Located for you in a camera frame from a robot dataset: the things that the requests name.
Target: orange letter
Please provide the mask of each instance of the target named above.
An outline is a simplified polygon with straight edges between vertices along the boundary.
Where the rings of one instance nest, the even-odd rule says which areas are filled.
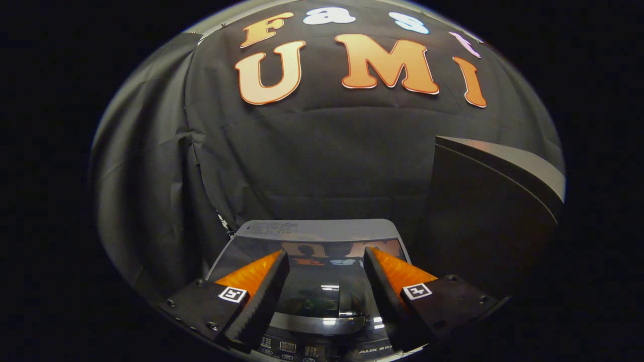
[[[259,43],[260,41],[277,34],[276,32],[270,32],[269,29],[272,28],[277,30],[281,28],[284,26],[284,20],[282,19],[292,16],[292,12],[282,13],[246,26],[244,28],[246,31],[246,41],[240,45],[240,48],[246,48],[248,45]]]
[[[465,78],[465,99],[477,107],[485,108],[488,103],[481,94],[481,87],[478,84],[477,69],[470,62],[459,57],[452,57],[456,64],[460,66],[460,71]]]
[[[378,80],[369,74],[367,63],[374,67],[380,79],[393,87],[405,67],[407,77],[402,86],[410,91],[438,94],[439,87],[431,79],[430,67],[425,59],[427,48],[409,40],[399,40],[388,53],[373,39],[362,34],[342,34],[336,41],[343,43],[349,58],[349,75],[342,80],[347,88],[373,88]]]
[[[293,258],[293,260],[295,260],[298,263],[298,265],[324,265],[324,263],[320,263],[319,261],[313,260],[313,259]]]
[[[266,104],[277,102],[291,94],[302,77],[299,49],[304,45],[304,41],[294,41],[275,48],[273,52],[280,54],[282,59],[282,79],[271,87],[264,87],[261,83],[260,61],[266,53],[253,54],[238,61],[235,69],[240,72],[241,97],[250,104]]]
[[[286,250],[289,256],[304,256],[304,254],[299,251],[299,248],[302,246],[310,247],[313,250],[313,258],[328,258],[324,252],[324,247],[320,244],[311,244],[311,243],[282,243],[282,249]]]
[[[387,240],[385,242],[366,242],[354,243],[351,246],[351,251],[345,255],[345,258],[362,258],[365,255],[365,247],[376,247],[389,255],[400,255],[400,247],[398,240]]]

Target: letter m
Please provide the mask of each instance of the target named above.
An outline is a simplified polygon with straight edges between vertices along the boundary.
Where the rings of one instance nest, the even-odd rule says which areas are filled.
[[[373,88],[378,80],[369,74],[371,64],[387,87],[394,87],[405,67],[407,76],[402,86],[410,91],[438,94],[439,87],[431,78],[425,58],[427,48],[409,40],[398,40],[387,52],[373,39],[362,34],[341,34],[336,41],[343,43],[349,60],[349,75],[342,80],[347,88]]]

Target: screw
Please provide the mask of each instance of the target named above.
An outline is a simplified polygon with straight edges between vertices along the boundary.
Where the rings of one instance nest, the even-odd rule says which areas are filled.
[[[215,322],[208,322],[205,325],[212,330],[219,330],[219,326]]]

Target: button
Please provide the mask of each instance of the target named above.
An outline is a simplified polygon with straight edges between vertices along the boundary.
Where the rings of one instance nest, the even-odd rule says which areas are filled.
[[[284,352],[295,353],[296,344],[295,343],[289,343],[289,342],[280,341],[279,350],[282,350]]]

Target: white letter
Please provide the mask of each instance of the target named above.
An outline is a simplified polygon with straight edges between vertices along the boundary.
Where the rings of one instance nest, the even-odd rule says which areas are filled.
[[[411,30],[413,32],[421,34],[430,33],[430,30],[425,28],[425,25],[422,23],[422,21],[416,19],[415,17],[394,12],[390,12],[389,16],[396,19],[396,24],[398,24],[398,26],[403,29]]]
[[[456,37],[456,39],[459,40],[459,43],[461,45],[463,45],[465,47],[465,49],[468,50],[468,52],[470,52],[472,55],[474,55],[475,57],[477,57],[479,59],[481,58],[480,54],[477,53],[474,49],[472,49],[472,44],[470,44],[469,41],[465,40],[465,38],[460,36],[460,34],[458,34],[458,33],[453,33],[453,32],[449,32],[449,33],[454,35]]]
[[[338,23],[346,24],[355,21],[355,17],[349,15],[349,11],[344,8],[319,8],[307,12],[304,23],[309,25]]]

